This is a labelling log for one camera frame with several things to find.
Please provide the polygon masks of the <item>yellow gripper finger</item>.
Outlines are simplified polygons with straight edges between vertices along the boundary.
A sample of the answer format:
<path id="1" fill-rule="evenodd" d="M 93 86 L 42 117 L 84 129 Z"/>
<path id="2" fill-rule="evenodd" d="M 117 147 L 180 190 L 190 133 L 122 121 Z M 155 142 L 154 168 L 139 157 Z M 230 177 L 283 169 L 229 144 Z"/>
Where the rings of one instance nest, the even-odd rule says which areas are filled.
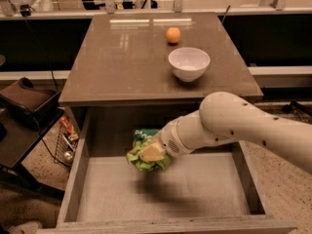
<path id="1" fill-rule="evenodd" d="M 159 142 L 153 142 L 138 152 L 139 158 L 143 162 L 156 162 L 160 161 L 165 156 L 165 149 Z"/>

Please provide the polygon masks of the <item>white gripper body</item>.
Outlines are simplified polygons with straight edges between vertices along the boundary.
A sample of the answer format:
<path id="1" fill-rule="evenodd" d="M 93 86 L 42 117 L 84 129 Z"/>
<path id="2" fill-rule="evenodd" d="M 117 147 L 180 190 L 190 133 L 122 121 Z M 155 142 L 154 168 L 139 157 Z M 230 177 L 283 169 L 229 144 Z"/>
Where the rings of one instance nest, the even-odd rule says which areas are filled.
<path id="1" fill-rule="evenodd" d="M 177 157 L 187 155 L 191 149 L 187 148 L 179 139 L 177 133 L 178 119 L 169 122 L 159 133 L 162 147 L 170 156 Z"/>

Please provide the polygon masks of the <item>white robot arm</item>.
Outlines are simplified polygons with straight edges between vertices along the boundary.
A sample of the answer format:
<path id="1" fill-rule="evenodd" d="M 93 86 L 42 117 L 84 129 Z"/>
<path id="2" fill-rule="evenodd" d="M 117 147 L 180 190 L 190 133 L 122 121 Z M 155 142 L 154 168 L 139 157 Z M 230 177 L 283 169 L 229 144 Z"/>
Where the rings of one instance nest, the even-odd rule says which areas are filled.
<path id="1" fill-rule="evenodd" d="M 274 116 L 241 97 L 216 92 L 198 110 L 169 122 L 139 152 L 144 162 L 187 155 L 203 147 L 248 141 L 312 173 L 312 125 Z"/>

